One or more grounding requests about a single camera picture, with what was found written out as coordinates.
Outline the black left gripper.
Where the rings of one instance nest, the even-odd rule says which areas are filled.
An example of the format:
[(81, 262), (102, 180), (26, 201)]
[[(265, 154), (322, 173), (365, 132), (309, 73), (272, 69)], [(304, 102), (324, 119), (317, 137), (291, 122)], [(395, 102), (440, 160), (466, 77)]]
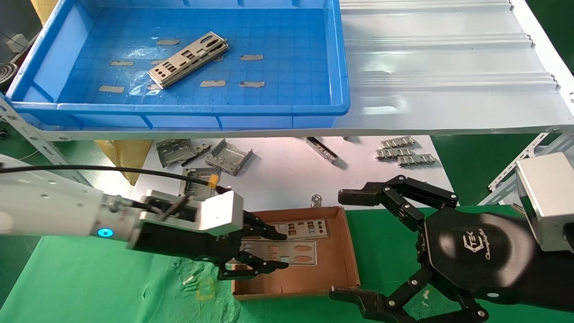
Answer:
[(287, 235), (279, 233), (273, 225), (266, 224), (251, 212), (243, 212), (243, 223), (242, 231), (222, 236), (186, 231), (158, 223), (144, 223), (132, 238), (132, 250), (204, 262), (228, 262), (236, 256), (235, 260), (240, 264), (250, 267), (227, 270), (225, 264), (222, 264), (217, 276), (220, 281), (252, 279), (260, 274), (270, 274), (289, 267), (287, 262), (264, 260), (250, 252), (240, 251), (242, 238), (258, 236), (269, 240), (287, 239)]

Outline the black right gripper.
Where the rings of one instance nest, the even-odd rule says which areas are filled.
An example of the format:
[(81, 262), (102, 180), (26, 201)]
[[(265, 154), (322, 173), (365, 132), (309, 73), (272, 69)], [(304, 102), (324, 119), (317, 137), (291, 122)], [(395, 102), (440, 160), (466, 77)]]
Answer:
[[(333, 286), (330, 299), (353, 303), (363, 318), (382, 323), (484, 323), (488, 311), (475, 298), (573, 311), (572, 252), (545, 252), (525, 219), (462, 212), (454, 209), (458, 200), (453, 192), (404, 175), (340, 190), (341, 205), (383, 205), (408, 229), (422, 231), (424, 263), (432, 270), (423, 266), (389, 297)], [(410, 201), (438, 211), (424, 221), (424, 214)], [(437, 290), (455, 298), (461, 310), (416, 319), (404, 305), (434, 278)]]

